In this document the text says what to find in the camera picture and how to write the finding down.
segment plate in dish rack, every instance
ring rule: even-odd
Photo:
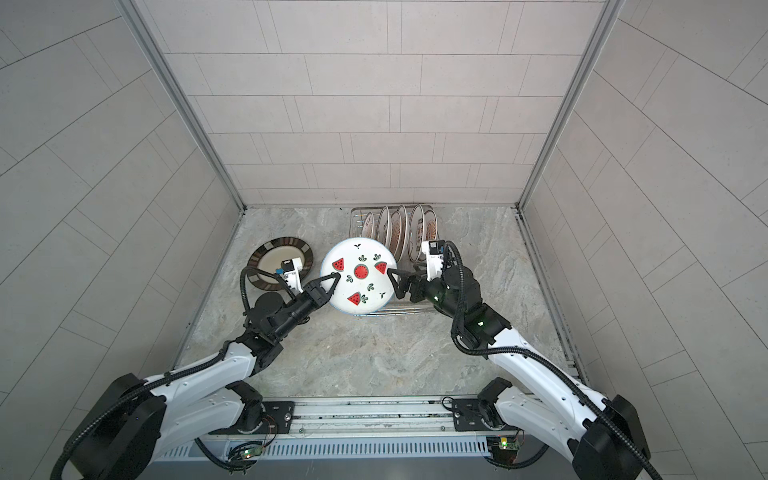
[[[350,315],[366,315],[385,306],[395,290],[386,275],[397,268],[392,253],[376,240],[348,238],[332,248],[320,266],[320,276],[338,272],[341,280],[331,296],[331,305]],[[333,280],[323,282],[329,289]]]

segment dish rack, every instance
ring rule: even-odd
[[[428,204],[421,204],[424,210],[432,209],[432,205]],[[406,215],[409,217],[409,224],[410,217],[411,217],[411,210],[414,209],[416,204],[413,205],[405,205],[406,207]],[[393,212],[400,208],[400,205],[387,205],[389,207],[389,211]],[[379,224],[379,217],[382,213],[382,208],[384,208],[384,205],[379,205],[378,207],[355,207],[352,209],[352,211],[349,213],[349,237],[361,237],[362,236],[362,223],[365,221],[366,216],[371,213],[373,214],[373,218],[376,220],[375,225]],[[406,242],[406,246],[408,245],[408,235],[410,235],[410,229],[406,231],[406,238],[403,240]],[[408,258],[408,252],[404,251],[402,254],[402,258],[397,263],[397,268],[399,270],[415,270],[413,263]],[[434,312],[435,309],[432,307],[431,303],[426,304],[417,304],[417,303],[410,303],[406,299],[398,300],[394,296],[392,299],[382,308],[378,309],[377,311],[373,313],[367,313],[366,315],[358,315],[358,316],[387,316],[387,315],[415,315],[417,313],[426,313],[426,312]]]

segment gray tile wall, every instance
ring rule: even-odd
[[[237,208],[110,0],[0,2],[0,112],[0,477],[47,478],[170,366]]]
[[[516,202],[602,8],[137,4],[245,202],[278,205]]]
[[[767,31],[761,0],[627,0],[525,206],[590,381],[674,478],[768,473]]]

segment plate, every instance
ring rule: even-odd
[[[402,222],[400,223],[400,239],[395,251],[395,260],[400,261],[402,260],[402,253],[406,251],[406,245],[408,243],[410,232],[408,231],[408,211],[406,210],[406,206],[400,205],[397,211],[400,213]]]
[[[437,215],[434,210],[426,210],[424,212],[424,240],[437,240]],[[427,260],[427,256],[419,251],[419,262]]]
[[[373,213],[368,213],[366,219],[362,221],[362,234],[361,237],[373,238],[373,227],[376,221],[373,219]]]
[[[402,245],[402,218],[399,210],[395,210],[395,213],[389,218],[389,224],[392,225],[392,237],[386,247],[397,260],[397,247]]]
[[[411,229],[408,235],[408,258],[412,262],[419,260],[424,241],[424,207],[416,205],[411,210]]]
[[[280,237],[266,242],[257,248],[248,259],[248,266],[260,268],[265,272],[274,272],[280,268],[283,260],[299,257],[303,267],[299,278],[304,278],[312,268],[314,255],[312,249],[304,240],[295,237]],[[248,280],[260,290],[281,290],[277,280],[270,276],[259,274],[249,275]]]
[[[384,207],[382,208],[382,212],[379,214],[379,221],[376,222],[375,239],[377,242],[387,247],[391,238],[392,223],[389,221],[389,207]]]
[[[397,268],[392,252],[376,240],[363,237],[348,238],[332,248],[320,266],[320,276],[333,272],[341,280],[333,291],[330,303],[350,315],[365,315],[385,306],[395,290],[386,275]],[[333,280],[323,282],[329,289]]]

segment robotic arm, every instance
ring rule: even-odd
[[[643,468],[660,478],[647,460],[643,430],[628,401],[620,396],[609,401],[531,347],[482,302],[480,286],[452,242],[424,242],[422,251],[425,270],[387,270],[397,298],[410,292],[411,302],[433,303],[453,318],[451,337],[460,351],[506,369],[541,400],[494,380],[478,396],[488,427],[507,424],[530,432],[571,460],[583,479],[628,480]],[[275,274],[258,271],[283,286],[291,296],[287,303],[278,292],[268,292],[251,307],[244,288],[248,269],[243,269],[245,332],[219,353],[163,375],[116,379],[65,444],[51,479],[59,480],[71,460],[88,480],[132,480],[166,451],[200,435],[231,426],[254,431],[263,421],[261,395],[244,380],[275,360],[283,350],[280,342],[330,301],[340,279],[332,273],[302,287],[297,260],[283,262]],[[321,285],[327,280],[333,280],[328,290]]]

